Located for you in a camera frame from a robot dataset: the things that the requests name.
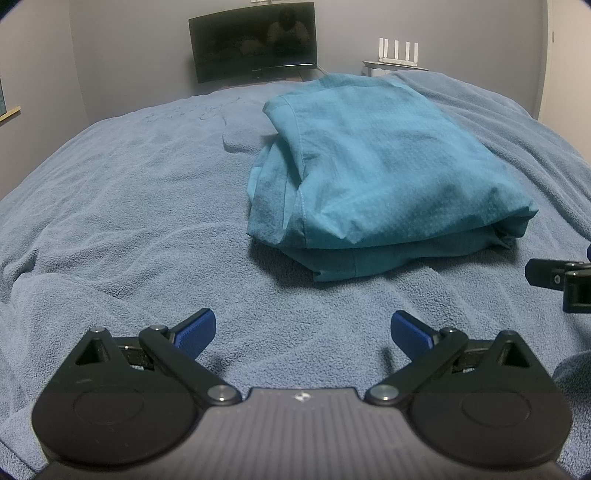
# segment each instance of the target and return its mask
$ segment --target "monitor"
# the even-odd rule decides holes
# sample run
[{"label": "monitor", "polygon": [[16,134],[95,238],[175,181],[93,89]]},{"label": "monitor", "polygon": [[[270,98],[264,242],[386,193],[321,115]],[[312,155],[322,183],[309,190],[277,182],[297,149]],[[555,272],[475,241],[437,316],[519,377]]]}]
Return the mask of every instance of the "monitor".
[{"label": "monitor", "polygon": [[189,30],[199,83],[317,67],[313,2],[204,15]]}]

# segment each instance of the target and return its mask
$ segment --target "metal pivot screw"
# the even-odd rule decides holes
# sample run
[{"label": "metal pivot screw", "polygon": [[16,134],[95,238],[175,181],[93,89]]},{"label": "metal pivot screw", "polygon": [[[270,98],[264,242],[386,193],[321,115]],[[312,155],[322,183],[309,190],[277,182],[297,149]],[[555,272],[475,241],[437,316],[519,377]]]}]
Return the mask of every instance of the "metal pivot screw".
[{"label": "metal pivot screw", "polygon": [[157,332],[160,332],[160,333],[168,332],[168,327],[166,325],[162,325],[162,324],[150,325],[150,328],[152,330],[156,330]]},{"label": "metal pivot screw", "polygon": [[457,328],[454,327],[443,327],[441,330],[439,330],[439,333],[441,333],[442,335],[449,335],[450,333],[455,332],[457,332]]},{"label": "metal pivot screw", "polygon": [[227,402],[236,398],[238,390],[230,385],[215,385],[207,391],[207,394],[215,401]]},{"label": "metal pivot screw", "polygon": [[400,390],[392,385],[381,384],[370,388],[369,394],[377,400],[388,401],[395,399],[400,394]]}]

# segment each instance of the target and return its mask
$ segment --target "white router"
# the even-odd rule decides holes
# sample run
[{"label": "white router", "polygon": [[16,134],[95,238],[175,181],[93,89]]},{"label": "white router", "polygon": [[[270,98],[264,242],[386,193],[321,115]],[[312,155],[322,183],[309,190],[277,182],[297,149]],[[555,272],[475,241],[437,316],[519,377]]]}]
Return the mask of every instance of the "white router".
[{"label": "white router", "polygon": [[418,63],[418,43],[414,44],[414,61],[410,61],[410,42],[407,41],[407,47],[405,52],[406,60],[400,60],[398,58],[398,50],[399,50],[399,42],[398,40],[394,40],[394,58],[391,59],[388,57],[388,39],[387,38],[380,38],[379,39],[379,61],[381,63],[389,63],[391,65],[401,65],[404,67],[416,67]]}]

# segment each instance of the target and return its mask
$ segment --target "teal fabric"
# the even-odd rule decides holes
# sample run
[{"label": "teal fabric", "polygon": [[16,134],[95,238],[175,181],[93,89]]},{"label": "teal fabric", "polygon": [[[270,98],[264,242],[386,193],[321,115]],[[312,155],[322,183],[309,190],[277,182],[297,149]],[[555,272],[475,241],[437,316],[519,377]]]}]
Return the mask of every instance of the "teal fabric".
[{"label": "teal fabric", "polygon": [[506,165],[395,77],[331,74],[264,112],[248,234],[317,281],[509,248],[537,208]]}]

